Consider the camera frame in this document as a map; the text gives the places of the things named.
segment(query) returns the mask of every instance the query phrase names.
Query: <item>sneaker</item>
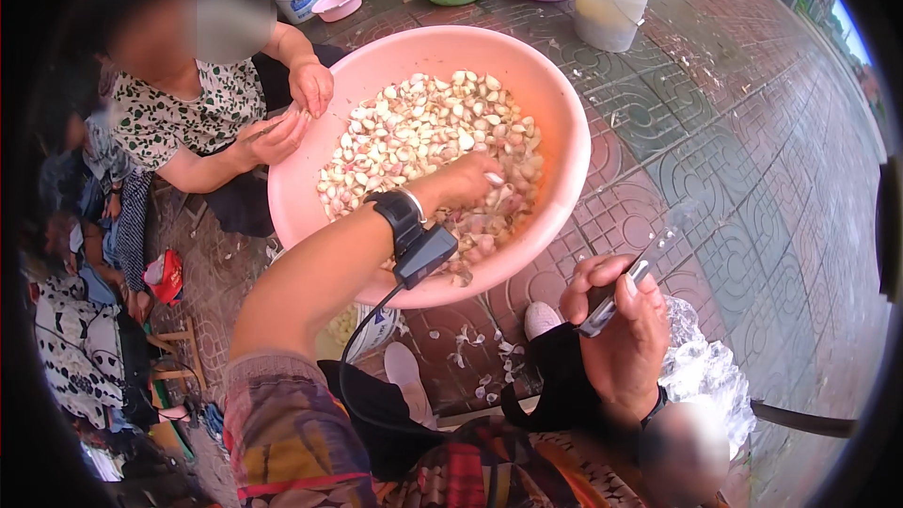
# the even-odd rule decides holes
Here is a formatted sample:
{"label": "sneaker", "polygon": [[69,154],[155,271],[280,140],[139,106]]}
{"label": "sneaker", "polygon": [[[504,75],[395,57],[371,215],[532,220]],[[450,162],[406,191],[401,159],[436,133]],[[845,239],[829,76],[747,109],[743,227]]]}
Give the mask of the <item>sneaker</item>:
{"label": "sneaker", "polygon": [[392,342],[386,348],[384,362],[386,377],[401,389],[411,420],[428,429],[436,429],[433,407],[426,398],[426,390],[420,382],[420,367],[411,350],[402,343]]}
{"label": "sneaker", "polygon": [[526,340],[533,339],[548,332],[553,327],[563,324],[558,313],[545,302],[534,302],[526,309],[524,331]]}

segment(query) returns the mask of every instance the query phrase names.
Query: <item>bucket handle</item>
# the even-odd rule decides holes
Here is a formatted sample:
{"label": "bucket handle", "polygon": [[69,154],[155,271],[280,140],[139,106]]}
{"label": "bucket handle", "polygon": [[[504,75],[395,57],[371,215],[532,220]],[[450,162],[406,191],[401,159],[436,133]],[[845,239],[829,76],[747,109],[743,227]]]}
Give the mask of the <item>bucket handle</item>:
{"label": "bucket handle", "polygon": [[617,2],[616,0],[611,0],[611,4],[615,5],[615,8],[618,9],[618,12],[620,12],[621,15],[623,15],[624,17],[626,17],[626,19],[630,20],[630,22],[632,22],[633,25],[636,26],[637,28],[639,28],[640,26],[643,25],[644,22],[646,22],[646,19],[645,19],[644,17],[640,17],[639,20],[634,20],[633,18],[627,16],[627,15],[624,13],[624,10],[622,10],[622,9],[620,8],[620,6],[618,6],[618,2]]}

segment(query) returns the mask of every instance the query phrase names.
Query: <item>silver bracelet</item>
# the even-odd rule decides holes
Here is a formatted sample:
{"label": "silver bracelet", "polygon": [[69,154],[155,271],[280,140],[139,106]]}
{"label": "silver bracelet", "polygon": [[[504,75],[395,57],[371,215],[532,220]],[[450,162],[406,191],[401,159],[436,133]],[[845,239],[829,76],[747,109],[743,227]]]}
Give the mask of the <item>silver bracelet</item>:
{"label": "silver bracelet", "polygon": [[420,225],[424,225],[426,223],[426,216],[423,215],[423,207],[420,206],[420,201],[417,200],[417,197],[415,197],[411,191],[404,188],[403,186],[396,186],[393,190],[396,190],[411,199],[413,205],[417,207],[417,219],[420,221]]}

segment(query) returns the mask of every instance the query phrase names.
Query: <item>peeled garlic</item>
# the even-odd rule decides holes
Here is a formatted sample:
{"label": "peeled garlic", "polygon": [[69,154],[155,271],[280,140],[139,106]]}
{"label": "peeled garlic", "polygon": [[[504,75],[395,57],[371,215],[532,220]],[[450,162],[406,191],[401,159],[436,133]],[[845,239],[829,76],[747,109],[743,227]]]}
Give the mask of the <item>peeled garlic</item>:
{"label": "peeled garlic", "polygon": [[499,80],[496,79],[494,76],[492,76],[491,74],[487,74],[486,75],[486,88],[490,89],[491,91],[497,91],[498,89],[502,88],[502,85],[499,82]]}
{"label": "peeled garlic", "polygon": [[510,240],[536,200],[544,160],[536,153],[541,132],[534,119],[521,117],[497,79],[466,69],[449,83],[415,73],[349,112],[348,131],[316,186],[330,220],[360,208],[368,193],[434,173],[470,151],[499,161],[502,176],[488,177],[492,187],[480,206],[440,209],[431,220],[444,222],[459,240],[457,253],[436,272],[450,275],[454,286],[468,286],[470,266]]}

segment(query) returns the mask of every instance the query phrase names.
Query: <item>knife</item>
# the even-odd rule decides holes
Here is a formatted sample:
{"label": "knife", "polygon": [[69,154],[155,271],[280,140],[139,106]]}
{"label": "knife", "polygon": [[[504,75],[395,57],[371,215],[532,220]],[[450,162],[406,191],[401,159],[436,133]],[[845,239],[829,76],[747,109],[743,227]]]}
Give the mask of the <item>knife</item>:
{"label": "knife", "polygon": [[[689,200],[668,211],[665,216],[665,227],[652,238],[643,253],[639,254],[639,257],[630,264],[626,271],[626,274],[630,275],[635,283],[642,280],[658,260],[677,244],[681,234],[690,229],[693,225],[690,216],[698,204],[695,200]],[[590,288],[586,296],[590,302],[590,310],[593,312],[575,329],[584,337],[595,337],[602,332],[618,310],[615,305],[615,283],[612,282],[604,287]]]}

